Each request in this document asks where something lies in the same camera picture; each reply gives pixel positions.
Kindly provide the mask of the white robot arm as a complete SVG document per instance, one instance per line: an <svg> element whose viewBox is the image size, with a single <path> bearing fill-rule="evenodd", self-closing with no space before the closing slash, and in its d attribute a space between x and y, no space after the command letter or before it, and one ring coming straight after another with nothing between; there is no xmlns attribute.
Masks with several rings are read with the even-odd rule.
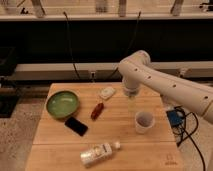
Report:
<svg viewBox="0 0 213 171"><path fill-rule="evenodd" d="M127 96L137 95L143 84L213 124L213 87L156 71L150 63L149 54L143 50L119 62L118 70Z"/></svg>

